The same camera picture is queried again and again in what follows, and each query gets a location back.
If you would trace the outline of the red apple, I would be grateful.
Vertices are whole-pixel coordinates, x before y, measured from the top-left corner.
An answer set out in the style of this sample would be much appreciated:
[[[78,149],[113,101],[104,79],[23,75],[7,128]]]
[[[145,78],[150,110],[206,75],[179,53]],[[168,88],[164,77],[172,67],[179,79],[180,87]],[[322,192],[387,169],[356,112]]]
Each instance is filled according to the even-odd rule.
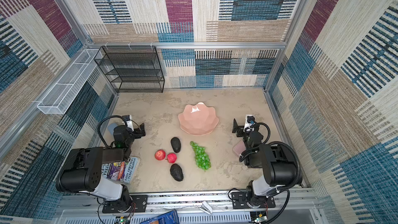
[[[159,149],[155,152],[154,157],[158,160],[158,161],[162,161],[166,159],[166,152],[162,149]]]
[[[177,161],[177,155],[175,153],[169,153],[166,157],[168,163],[175,163]]]

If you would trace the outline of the dark avocado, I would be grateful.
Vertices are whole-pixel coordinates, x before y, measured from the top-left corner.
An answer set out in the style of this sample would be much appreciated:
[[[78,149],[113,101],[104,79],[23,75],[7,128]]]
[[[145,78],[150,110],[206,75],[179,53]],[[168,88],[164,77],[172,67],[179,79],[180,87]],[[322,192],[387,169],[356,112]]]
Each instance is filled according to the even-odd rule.
[[[177,137],[171,139],[171,145],[174,153],[179,153],[181,151],[181,141]]]
[[[176,181],[183,181],[184,179],[182,168],[178,164],[172,164],[170,174]]]

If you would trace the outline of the green grape bunch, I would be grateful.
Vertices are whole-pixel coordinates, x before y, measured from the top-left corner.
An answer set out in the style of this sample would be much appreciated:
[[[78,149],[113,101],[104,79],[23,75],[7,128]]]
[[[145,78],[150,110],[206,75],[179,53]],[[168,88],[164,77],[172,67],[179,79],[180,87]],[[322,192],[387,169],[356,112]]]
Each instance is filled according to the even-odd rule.
[[[194,141],[190,142],[190,145],[195,154],[195,162],[198,168],[207,171],[211,168],[210,158],[205,150],[205,147],[200,146],[199,144],[195,143]]]

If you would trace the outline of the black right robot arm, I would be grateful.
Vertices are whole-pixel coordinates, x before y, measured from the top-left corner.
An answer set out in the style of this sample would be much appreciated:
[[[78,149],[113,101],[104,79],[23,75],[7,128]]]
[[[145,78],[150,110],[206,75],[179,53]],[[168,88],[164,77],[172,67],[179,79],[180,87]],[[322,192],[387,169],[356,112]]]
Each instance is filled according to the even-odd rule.
[[[239,162],[249,169],[261,169],[262,175],[251,180],[245,190],[232,189],[228,197],[234,209],[275,208],[274,198],[302,182],[302,168],[292,147],[281,141],[270,141],[271,129],[246,116],[245,124],[233,120],[232,132],[242,142],[236,152]]]

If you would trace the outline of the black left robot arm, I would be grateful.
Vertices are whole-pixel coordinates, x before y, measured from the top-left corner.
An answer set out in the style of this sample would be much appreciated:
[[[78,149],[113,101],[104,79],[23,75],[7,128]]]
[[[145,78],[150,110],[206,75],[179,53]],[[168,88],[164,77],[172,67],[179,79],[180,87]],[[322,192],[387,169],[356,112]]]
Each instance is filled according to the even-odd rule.
[[[104,214],[143,213],[148,197],[131,195],[127,185],[139,164],[139,159],[131,156],[132,144],[146,135],[145,125],[137,125],[130,115],[118,118],[122,124],[111,131],[113,142],[69,152],[56,180],[56,189],[102,199]]]

